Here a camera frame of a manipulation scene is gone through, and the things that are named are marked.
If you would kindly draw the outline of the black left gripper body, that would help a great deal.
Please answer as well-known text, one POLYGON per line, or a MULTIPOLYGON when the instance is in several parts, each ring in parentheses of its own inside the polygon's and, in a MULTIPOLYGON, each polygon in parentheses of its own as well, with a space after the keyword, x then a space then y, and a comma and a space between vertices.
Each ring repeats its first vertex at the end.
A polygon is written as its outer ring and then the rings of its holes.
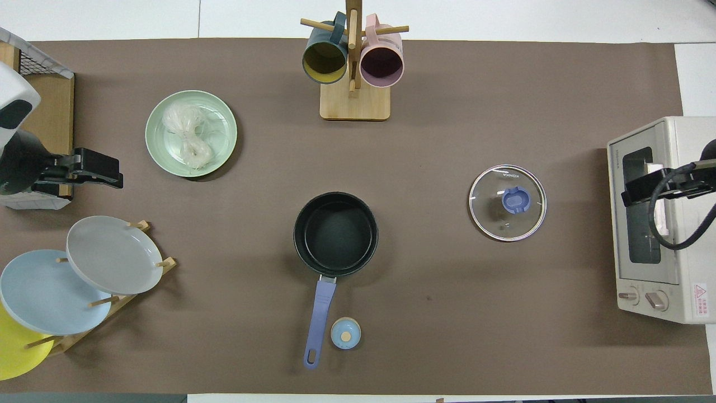
POLYGON ((44 159, 35 184, 109 186, 109 178, 120 173, 117 159, 87 148, 75 148, 71 154, 51 154, 44 159))

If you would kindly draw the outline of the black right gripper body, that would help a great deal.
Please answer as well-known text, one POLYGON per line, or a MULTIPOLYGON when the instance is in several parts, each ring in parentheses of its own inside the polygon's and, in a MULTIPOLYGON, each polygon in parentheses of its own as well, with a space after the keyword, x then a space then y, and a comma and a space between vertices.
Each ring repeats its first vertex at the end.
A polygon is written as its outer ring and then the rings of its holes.
MULTIPOLYGON (((657 190, 657 187, 662 179, 667 177, 674 170, 674 168, 661 168, 657 169, 657 171, 629 181, 629 205, 650 201, 652 199, 652 194, 654 194, 654 191, 657 190)), ((657 194, 657 199, 680 198, 681 194, 677 193, 678 190, 677 185, 670 180, 660 189, 657 194)))

